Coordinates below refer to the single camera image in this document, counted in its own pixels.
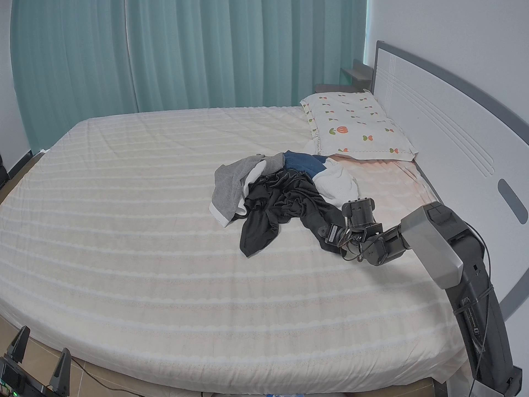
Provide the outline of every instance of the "white headboard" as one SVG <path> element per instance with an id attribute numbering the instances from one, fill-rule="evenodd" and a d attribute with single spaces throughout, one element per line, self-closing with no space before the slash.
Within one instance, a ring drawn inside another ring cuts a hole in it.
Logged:
<path id="1" fill-rule="evenodd" d="M 419 150 L 416 163 L 441 201 L 485 239 L 507 320 L 529 296 L 529 125 L 462 78 L 381 41 L 372 92 Z"/>

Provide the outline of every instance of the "striped bed sheet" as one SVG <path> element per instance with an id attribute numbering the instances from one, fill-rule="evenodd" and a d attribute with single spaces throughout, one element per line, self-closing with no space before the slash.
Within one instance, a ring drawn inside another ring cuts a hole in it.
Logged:
<path id="1" fill-rule="evenodd" d="M 214 171 L 300 150 L 301 108 L 195 109 L 77 124 L 0 205 L 0 315 L 96 365 L 186 390 L 372 390 L 466 360 L 412 251 L 323 251 L 299 219 L 251 258 L 210 215 Z M 434 199 L 412 162 L 343 160 L 385 228 Z"/>

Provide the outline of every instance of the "white pillow with floral print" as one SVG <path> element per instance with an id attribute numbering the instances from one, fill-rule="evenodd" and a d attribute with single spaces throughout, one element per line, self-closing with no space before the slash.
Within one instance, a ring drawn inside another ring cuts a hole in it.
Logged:
<path id="1" fill-rule="evenodd" d="M 301 100 L 320 155 L 411 162 L 417 150 L 369 93 L 321 93 Z"/>

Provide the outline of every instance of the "clothes pile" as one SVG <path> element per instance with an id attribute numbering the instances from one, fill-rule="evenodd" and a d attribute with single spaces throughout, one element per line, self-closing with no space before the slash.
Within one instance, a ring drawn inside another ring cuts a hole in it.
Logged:
<path id="1" fill-rule="evenodd" d="M 341 207 L 357 198 L 356 182 L 339 162 L 289 150 L 219 167 L 209 211 L 223 227 L 246 218 L 240 249 L 247 257 L 268 246 L 279 224 L 291 218 L 300 218 L 322 249 L 340 253 L 318 229 L 331 223 L 345 226 Z"/>

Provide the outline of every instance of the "curtain fold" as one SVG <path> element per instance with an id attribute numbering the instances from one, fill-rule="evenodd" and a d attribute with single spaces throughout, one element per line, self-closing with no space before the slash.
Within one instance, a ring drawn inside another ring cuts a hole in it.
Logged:
<path id="1" fill-rule="evenodd" d="M 13 0 L 33 151 L 94 116 L 289 106 L 362 60 L 367 0 Z"/>
<path id="2" fill-rule="evenodd" d="M 137 111 L 124 0 L 13 0 L 10 39 L 33 152 L 84 119 Z"/>

